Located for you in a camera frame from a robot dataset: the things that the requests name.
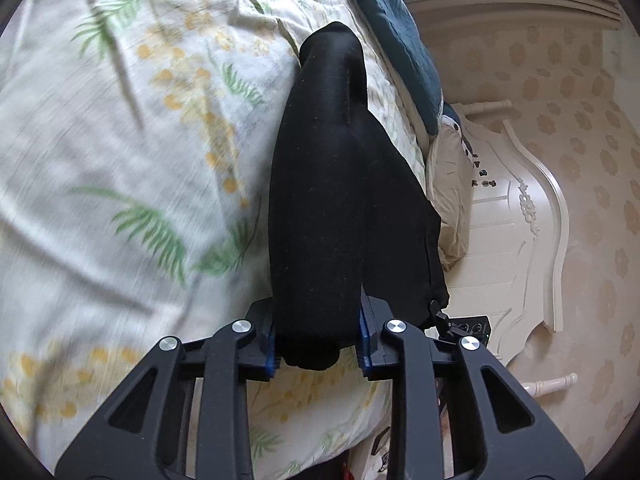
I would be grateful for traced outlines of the beige pillow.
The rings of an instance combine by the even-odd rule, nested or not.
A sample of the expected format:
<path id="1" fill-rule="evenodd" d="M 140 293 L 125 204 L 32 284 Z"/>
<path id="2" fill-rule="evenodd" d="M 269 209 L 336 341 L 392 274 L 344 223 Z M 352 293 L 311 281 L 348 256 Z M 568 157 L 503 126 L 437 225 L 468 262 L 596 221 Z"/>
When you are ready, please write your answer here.
<path id="1" fill-rule="evenodd" d="M 444 103 L 426 160 L 426 195 L 440 217 L 438 251 L 446 271 L 469 250 L 473 148 L 456 110 Z"/>

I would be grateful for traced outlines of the black pants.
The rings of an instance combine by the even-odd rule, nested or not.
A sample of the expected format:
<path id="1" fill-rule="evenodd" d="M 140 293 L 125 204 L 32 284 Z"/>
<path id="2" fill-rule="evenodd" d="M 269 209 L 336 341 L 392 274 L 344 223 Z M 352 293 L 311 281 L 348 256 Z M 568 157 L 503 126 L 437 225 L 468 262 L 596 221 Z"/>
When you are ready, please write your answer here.
<path id="1" fill-rule="evenodd" d="M 331 23 L 299 62 L 271 165 L 273 316 L 285 362 L 326 370 L 358 341 L 363 296 L 425 327 L 449 294 L 439 214 L 369 110 L 360 41 Z"/>

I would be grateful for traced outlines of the floral bed sheet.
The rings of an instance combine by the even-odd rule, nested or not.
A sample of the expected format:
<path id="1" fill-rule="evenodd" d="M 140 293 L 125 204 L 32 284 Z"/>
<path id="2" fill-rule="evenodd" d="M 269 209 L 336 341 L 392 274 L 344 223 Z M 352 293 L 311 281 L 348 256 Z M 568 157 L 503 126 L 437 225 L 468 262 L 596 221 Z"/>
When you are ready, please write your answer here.
<path id="1" fill-rule="evenodd" d="M 424 122 L 356 0 L 22 0 L 1 37 L 1 403 L 52 468 L 160 338 L 269 292 L 273 145 L 298 50 L 349 27 L 417 178 Z"/>

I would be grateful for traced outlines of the white carved headboard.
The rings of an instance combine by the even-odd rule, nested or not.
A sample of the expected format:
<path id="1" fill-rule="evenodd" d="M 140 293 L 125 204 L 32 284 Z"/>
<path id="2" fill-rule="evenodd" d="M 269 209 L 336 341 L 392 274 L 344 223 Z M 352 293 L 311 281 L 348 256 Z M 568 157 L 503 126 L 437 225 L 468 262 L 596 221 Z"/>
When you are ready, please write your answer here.
<path id="1" fill-rule="evenodd" d="M 570 214 L 558 181 L 504 120 L 493 132 L 477 119 L 510 101 L 454 104 L 473 148 L 470 241 L 447 273 L 453 318 L 488 317 L 487 347 L 509 364 L 534 329 L 564 325 L 562 270 Z"/>

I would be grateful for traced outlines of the teal blue blanket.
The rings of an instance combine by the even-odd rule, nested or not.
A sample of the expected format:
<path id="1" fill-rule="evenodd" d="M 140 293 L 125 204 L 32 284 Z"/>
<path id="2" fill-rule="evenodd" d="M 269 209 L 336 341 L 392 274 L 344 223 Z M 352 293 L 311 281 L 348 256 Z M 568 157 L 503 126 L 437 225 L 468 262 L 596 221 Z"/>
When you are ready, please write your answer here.
<path id="1" fill-rule="evenodd" d="M 426 133 L 437 136 L 444 98 L 437 68 L 404 0 L 356 0 L 416 106 Z"/>

